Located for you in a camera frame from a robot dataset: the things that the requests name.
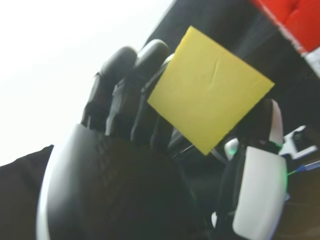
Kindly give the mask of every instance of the red object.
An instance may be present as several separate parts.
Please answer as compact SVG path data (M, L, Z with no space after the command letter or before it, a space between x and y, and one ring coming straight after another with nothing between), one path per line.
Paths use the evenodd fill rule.
M320 0L252 1L263 11L267 8L273 15L269 17L281 23L307 52L320 46Z

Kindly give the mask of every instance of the robotic hand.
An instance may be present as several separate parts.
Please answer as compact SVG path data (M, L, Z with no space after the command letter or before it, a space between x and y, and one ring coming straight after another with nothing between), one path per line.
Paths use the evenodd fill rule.
M81 124L48 162L38 240L206 239L195 199L166 156L172 126L147 104L168 54L160 40L138 55L124 47L95 75Z

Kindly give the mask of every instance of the yellow square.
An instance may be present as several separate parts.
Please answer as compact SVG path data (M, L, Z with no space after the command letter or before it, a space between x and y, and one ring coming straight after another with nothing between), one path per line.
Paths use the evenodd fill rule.
M148 103L206 155L273 86L190 27Z

